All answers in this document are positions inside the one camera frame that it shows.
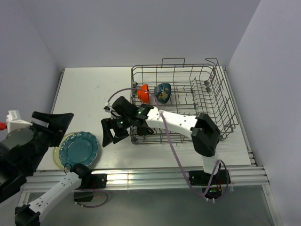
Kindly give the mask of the dark brown mug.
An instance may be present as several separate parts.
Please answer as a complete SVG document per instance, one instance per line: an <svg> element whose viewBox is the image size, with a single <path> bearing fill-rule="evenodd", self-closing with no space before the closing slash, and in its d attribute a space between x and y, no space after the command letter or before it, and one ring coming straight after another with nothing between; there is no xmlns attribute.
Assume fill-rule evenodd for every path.
<svg viewBox="0 0 301 226"><path fill-rule="evenodd" d="M154 131L149 127L137 127L136 128L136 135L138 136L148 136L153 135Z"/></svg>

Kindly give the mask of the teal scalloped plate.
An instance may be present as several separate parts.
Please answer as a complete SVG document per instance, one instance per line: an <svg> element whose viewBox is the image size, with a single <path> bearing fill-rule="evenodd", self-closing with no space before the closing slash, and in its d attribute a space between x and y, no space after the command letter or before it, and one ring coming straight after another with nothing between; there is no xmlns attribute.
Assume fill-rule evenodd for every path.
<svg viewBox="0 0 301 226"><path fill-rule="evenodd" d="M70 134L59 148L59 160L62 166L73 166L81 163L84 166L92 164L97 157L99 143L95 135L90 132L76 132Z"/></svg>

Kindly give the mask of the cream plate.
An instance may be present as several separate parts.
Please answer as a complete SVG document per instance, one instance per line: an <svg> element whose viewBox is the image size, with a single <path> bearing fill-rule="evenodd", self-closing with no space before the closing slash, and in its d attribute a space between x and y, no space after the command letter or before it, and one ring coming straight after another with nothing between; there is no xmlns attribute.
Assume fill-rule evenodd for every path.
<svg viewBox="0 0 301 226"><path fill-rule="evenodd" d="M66 134L66 135L63 137L63 139L62 139L60 145L59 145L58 147L54 147L54 149L53 149L53 161L54 161L55 165L56 165L59 169L61 169L61 170L63 170L63 165L61 164L61 161L60 161L60 158L59 158L59 151L60 151L60 149L61 149L61 146L62 146L63 142L64 142L68 137L72 136L73 134L75 134L75 132Z"/></svg>

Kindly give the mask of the orange plastic bowl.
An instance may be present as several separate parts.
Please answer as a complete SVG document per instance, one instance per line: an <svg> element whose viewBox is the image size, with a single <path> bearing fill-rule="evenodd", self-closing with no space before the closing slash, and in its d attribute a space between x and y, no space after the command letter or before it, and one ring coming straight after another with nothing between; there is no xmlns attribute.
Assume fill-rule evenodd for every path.
<svg viewBox="0 0 301 226"><path fill-rule="evenodd" d="M137 96L142 103L145 103L145 104L150 103L148 84L144 84L139 88L139 90L137 91Z"/></svg>

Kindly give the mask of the blue floral ceramic bowl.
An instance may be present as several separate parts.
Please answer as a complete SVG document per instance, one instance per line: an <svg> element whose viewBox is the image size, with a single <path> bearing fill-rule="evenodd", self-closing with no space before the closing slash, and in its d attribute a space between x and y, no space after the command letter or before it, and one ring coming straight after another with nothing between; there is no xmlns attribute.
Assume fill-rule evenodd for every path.
<svg viewBox="0 0 301 226"><path fill-rule="evenodd" d="M171 96L171 85L169 83L161 83L155 86L154 95L161 104L166 104Z"/></svg>

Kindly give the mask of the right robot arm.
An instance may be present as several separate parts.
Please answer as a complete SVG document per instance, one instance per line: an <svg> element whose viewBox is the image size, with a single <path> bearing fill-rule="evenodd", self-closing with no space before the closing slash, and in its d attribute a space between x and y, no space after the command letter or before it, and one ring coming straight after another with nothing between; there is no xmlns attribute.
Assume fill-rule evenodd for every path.
<svg viewBox="0 0 301 226"><path fill-rule="evenodd" d="M132 126L140 129L144 136L153 134L153 129L179 133L190 138L194 150L202 156L204 180L212 184L219 179L220 164L215 153L221 132L206 113L187 116L163 111L146 104L137 107L124 97L119 97L112 106L105 106L105 110L110 109L114 110L118 116L101 120L103 147L128 137L127 129Z"/></svg>

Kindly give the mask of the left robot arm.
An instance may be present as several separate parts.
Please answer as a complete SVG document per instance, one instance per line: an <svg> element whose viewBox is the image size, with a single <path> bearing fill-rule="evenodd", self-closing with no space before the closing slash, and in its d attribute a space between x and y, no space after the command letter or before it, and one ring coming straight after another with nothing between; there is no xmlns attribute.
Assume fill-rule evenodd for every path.
<svg viewBox="0 0 301 226"><path fill-rule="evenodd" d="M42 126L21 119L10 110L4 128L8 135L0 143L0 224L2 226L39 226L45 216L72 190L87 188L91 170L81 163L35 201L18 207L21 188L33 176L51 147L60 145L74 115L33 112L32 117L47 123Z"/></svg>

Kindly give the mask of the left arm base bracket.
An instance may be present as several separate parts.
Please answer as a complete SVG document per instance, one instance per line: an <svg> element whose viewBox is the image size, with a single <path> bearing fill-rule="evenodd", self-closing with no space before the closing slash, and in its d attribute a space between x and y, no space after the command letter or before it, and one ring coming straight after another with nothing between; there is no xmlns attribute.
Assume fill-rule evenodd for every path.
<svg viewBox="0 0 301 226"><path fill-rule="evenodd" d="M104 189L107 184L107 174L92 174L91 186L93 189Z"/></svg>

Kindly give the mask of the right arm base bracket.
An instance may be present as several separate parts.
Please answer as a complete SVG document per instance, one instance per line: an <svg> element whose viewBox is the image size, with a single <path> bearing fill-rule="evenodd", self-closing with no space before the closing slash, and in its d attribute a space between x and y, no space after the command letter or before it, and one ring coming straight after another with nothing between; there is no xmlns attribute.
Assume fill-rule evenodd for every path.
<svg viewBox="0 0 301 226"><path fill-rule="evenodd" d="M203 170L189 171L189 181L192 186L207 186L210 176L210 174L205 173ZM228 171L220 169L216 175L213 175L210 185L226 185L230 183L231 179L228 175Z"/></svg>

